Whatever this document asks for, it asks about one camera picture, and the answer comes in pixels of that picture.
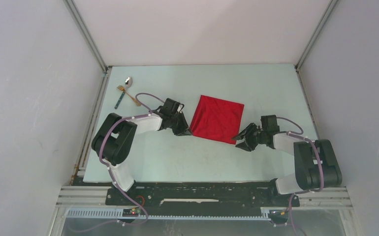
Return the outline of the red satin napkin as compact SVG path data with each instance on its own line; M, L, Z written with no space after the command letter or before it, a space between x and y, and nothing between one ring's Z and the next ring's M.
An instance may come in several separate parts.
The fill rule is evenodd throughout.
M195 137L234 145L243 110L244 104L202 95L190 130Z

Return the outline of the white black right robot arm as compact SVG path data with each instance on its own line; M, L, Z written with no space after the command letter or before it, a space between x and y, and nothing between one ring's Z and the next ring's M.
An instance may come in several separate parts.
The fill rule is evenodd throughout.
M298 132L282 131L279 120L281 117L276 115L262 116L260 125L250 123L233 137L238 141L236 147L244 151L265 145L292 155L294 173L273 180L273 188L267 192L269 203L279 206L287 194L316 192L341 185L343 176L331 142L305 137L302 128Z

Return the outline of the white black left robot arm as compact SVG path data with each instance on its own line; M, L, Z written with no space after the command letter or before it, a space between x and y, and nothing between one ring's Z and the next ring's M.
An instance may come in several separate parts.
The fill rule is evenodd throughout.
M122 117L110 113L92 141L92 150L106 166L113 185L119 189L117 198L125 205L136 200L131 188L135 180L125 163L135 135L171 129L175 136L191 136L192 132L183 113L184 104L166 99L163 105L143 115Z

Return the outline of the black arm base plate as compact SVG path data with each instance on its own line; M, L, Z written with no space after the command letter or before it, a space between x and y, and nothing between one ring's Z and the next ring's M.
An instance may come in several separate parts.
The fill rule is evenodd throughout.
M107 206L141 204L148 215L177 216L259 216L265 208L299 207L296 198L279 195L273 183L255 182L137 182L125 195L117 188L108 189L113 198Z

